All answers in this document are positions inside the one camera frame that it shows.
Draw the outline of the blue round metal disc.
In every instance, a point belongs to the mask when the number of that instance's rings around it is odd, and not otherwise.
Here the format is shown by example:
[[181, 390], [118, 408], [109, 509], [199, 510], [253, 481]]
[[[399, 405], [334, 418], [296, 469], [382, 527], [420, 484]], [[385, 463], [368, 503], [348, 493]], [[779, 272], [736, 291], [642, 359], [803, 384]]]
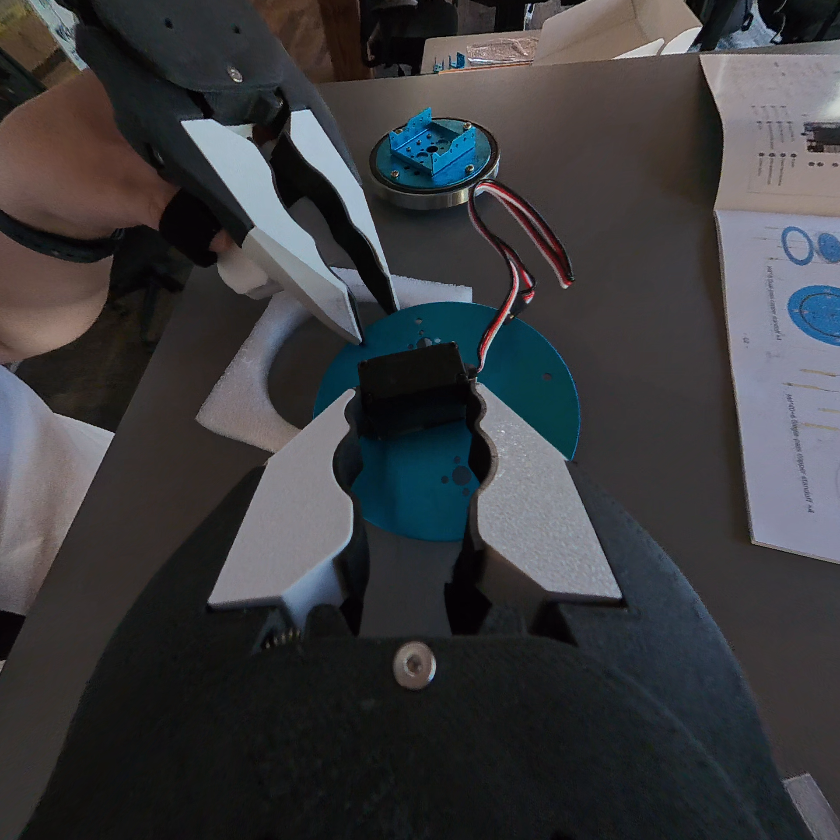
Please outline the blue round metal disc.
[[[456, 342], [476, 364], [476, 348], [491, 308], [472, 302], [436, 301], [403, 309], [374, 322], [365, 345], [347, 344], [323, 376], [313, 408], [317, 417], [359, 384], [358, 363], [416, 345]], [[540, 433], [563, 456], [577, 448], [581, 412], [571, 373], [552, 344], [515, 319], [499, 330], [478, 383]], [[410, 539], [462, 540], [469, 499], [479, 481], [468, 467], [470, 432], [464, 422], [416, 430], [385, 440], [363, 438], [364, 467], [352, 490], [367, 522]]]

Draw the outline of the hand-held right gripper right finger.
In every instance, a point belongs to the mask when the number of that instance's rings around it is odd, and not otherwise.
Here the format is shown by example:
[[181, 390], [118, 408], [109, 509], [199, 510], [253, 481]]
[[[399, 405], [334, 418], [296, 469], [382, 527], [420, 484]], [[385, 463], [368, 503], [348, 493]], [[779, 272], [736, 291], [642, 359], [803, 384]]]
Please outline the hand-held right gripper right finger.
[[453, 635], [508, 606], [527, 631], [549, 605], [620, 607], [622, 590], [562, 453], [485, 385], [466, 398], [479, 481], [445, 606]]

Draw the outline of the person's left forearm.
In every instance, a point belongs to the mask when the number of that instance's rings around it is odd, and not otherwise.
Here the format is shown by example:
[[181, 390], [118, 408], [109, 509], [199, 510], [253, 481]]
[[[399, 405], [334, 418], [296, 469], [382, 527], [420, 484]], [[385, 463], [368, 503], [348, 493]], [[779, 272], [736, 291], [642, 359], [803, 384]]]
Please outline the person's left forearm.
[[2, 238], [1, 363], [57, 350], [88, 331], [106, 303], [111, 267], [110, 257], [72, 263]]

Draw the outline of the clear plastic bag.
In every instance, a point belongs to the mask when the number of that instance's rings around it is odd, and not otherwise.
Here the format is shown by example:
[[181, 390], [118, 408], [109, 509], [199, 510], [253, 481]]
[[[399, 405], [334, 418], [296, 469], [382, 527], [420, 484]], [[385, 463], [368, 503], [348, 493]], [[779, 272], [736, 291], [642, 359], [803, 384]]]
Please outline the clear plastic bag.
[[533, 62], [539, 38], [505, 37], [469, 43], [465, 47], [465, 62], [470, 67], [502, 67], [529, 65]]

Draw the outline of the person's left hand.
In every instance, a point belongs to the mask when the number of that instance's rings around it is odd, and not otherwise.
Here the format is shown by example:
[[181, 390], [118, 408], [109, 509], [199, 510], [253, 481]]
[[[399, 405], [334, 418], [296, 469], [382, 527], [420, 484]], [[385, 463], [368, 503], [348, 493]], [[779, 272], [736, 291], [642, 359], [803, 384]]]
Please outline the person's left hand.
[[32, 228], [99, 239], [159, 227], [178, 187], [123, 138], [91, 70], [26, 101], [1, 125], [1, 208]]

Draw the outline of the black wristband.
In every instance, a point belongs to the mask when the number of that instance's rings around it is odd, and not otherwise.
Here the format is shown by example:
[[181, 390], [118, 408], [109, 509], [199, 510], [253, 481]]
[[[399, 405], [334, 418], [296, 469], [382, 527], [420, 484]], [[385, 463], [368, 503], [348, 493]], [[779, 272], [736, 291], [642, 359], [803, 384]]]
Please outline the black wristband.
[[112, 257], [125, 237], [117, 228], [104, 238], [81, 239], [50, 233], [1, 211], [1, 232], [29, 251], [73, 264], [91, 265]]

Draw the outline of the white cardboard box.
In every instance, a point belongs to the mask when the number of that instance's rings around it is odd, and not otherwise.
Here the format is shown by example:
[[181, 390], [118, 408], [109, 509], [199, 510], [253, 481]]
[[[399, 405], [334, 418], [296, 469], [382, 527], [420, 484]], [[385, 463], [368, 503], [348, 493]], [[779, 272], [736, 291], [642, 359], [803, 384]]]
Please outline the white cardboard box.
[[586, 1], [545, 21], [532, 64], [682, 55], [700, 30], [682, 1]]

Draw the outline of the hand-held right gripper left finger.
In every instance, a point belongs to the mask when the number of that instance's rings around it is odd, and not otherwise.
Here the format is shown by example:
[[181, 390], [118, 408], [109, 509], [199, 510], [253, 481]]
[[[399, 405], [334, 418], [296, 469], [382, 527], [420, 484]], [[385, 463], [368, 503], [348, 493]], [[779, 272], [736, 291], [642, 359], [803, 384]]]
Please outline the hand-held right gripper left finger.
[[370, 555], [353, 483], [363, 468], [358, 388], [342, 393], [266, 463], [208, 598], [214, 610], [278, 606], [302, 629], [341, 607], [357, 634]]

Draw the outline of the open instruction booklet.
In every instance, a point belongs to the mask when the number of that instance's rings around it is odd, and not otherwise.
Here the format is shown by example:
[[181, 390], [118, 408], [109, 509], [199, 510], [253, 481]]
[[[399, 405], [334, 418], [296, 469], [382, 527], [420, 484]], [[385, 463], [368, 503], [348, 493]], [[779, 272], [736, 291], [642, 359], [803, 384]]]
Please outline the open instruction booklet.
[[700, 55], [751, 540], [839, 561], [838, 55]]

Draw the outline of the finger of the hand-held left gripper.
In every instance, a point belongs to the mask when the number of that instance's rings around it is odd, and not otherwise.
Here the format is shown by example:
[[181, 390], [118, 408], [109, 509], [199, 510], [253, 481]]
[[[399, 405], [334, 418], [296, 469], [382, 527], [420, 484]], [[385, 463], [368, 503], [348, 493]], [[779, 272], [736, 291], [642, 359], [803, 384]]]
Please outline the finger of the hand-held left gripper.
[[185, 120], [182, 126], [251, 223], [240, 246], [244, 256], [325, 326], [360, 344], [363, 330], [348, 288], [283, 206], [257, 146], [212, 119]]
[[311, 110], [290, 113], [270, 154], [270, 166], [283, 204], [292, 207], [302, 198], [310, 200], [373, 299], [385, 312], [396, 312], [391, 272], [361, 181]]

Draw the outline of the blue U-shaped metal bracket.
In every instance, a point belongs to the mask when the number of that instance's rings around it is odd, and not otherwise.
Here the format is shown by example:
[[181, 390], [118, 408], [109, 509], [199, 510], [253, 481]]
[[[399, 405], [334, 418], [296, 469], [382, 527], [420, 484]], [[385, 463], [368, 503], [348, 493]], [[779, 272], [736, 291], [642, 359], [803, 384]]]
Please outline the blue U-shaped metal bracket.
[[436, 186], [455, 184], [475, 169], [476, 127], [471, 122], [434, 118], [431, 108], [388, 134], [392, 158]]

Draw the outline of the white foam sheet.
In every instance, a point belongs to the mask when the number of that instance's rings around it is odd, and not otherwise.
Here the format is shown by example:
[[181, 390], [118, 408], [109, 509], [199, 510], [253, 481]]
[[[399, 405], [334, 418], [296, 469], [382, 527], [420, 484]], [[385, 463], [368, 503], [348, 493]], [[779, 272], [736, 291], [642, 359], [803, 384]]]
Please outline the white foam sheet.
[[[355, 269], [332, 266], [358, 302], [374, 303]], [[472, 302], [470, 286], [451, 285], [405, 276], [392, 276], [403, 308], [423, 303]], [[306, 321], [307, 310], [285, 291], [275, 294], [216, 382], [196, 420], [208, 431], [276, 453], [311, 421], [312, 410], [299, 425], [278, 413], [269, 395], [269, 373], [282, 345]]]

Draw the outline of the wooden cabinet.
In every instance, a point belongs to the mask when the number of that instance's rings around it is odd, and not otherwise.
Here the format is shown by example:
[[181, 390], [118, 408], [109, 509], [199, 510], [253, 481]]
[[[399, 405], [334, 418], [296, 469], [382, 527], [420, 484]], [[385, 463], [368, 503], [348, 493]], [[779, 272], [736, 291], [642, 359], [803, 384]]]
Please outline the wooden cabinet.
[[296, 66], [313, 83], [364, 79], [357, 1], [254, 1]]

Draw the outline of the round metal bearing base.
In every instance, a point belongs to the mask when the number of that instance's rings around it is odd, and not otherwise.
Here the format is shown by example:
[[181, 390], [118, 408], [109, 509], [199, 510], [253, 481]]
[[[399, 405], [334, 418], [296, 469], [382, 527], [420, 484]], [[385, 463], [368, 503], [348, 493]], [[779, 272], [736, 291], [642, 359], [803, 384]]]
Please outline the round metal bearing base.
[[475, 169], [463, 181], [435, 185], [426, 177], [410, 171], [406, 164], [392, 158], [387, 147], [388, 133], [380, 138], [371, 151], [369, 166], [374, 192], [394, 206], [412, 211], [435, 211], [456, 207], [468, 201], [469, 191], [474, 185], [483, 179], [494, 178], [498, 173], [499, 145], [488, 129], [466, 119], [440, 116], [434, 118], [459, 120], [472, 123], [476, 127]]

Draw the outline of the black servo motor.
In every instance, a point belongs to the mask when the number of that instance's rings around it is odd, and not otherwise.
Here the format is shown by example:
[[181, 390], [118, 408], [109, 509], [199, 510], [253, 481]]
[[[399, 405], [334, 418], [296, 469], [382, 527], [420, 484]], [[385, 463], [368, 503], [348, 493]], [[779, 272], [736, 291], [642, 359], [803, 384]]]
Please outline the black servo motor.
[[357, 372], [361, 434], [388, 439], [466, 420], [478, 370], [448, 342], [363, 360]]

